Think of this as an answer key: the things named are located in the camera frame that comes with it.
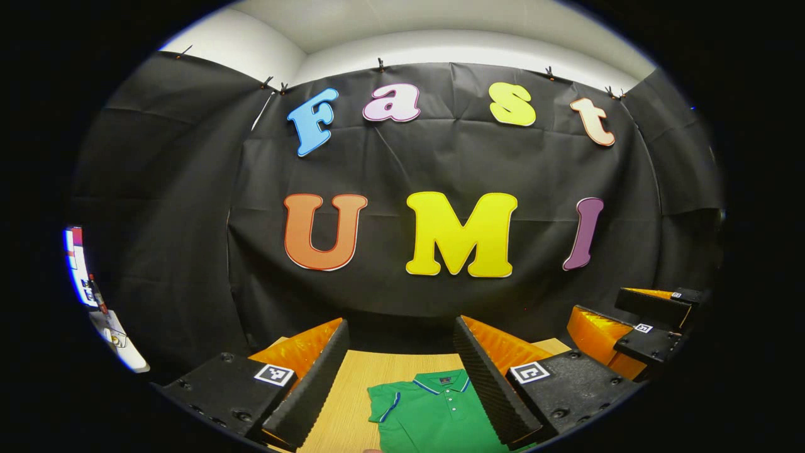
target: letter f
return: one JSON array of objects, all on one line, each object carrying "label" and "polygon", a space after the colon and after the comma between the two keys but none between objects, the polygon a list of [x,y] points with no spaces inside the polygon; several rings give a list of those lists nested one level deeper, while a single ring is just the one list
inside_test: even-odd
[{"label": "letter f", "polygon": [[[338,98],[338,92],[327,88],[288,114],[288,121],[294,122],[296,133],[299,134],[297,156],[305,157],[330,139],[330,131],[322,131],[319,128],[319,122],[332,123],[335,114],[332,112],[332,107],[325,101],[333,101],[336,98]],[[313,108],[319,104],[321,104],[319,109],[314,112]]]}]

